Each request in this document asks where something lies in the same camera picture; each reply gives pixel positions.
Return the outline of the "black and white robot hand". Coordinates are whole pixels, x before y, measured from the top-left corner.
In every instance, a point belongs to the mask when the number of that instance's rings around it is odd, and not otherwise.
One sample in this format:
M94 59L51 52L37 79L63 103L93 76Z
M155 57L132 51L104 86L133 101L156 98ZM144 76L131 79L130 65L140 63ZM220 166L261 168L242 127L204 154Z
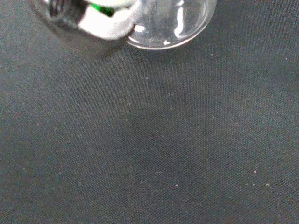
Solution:
M128 35L145 9L146 0L30 0L46 24L80 30L104 40Z

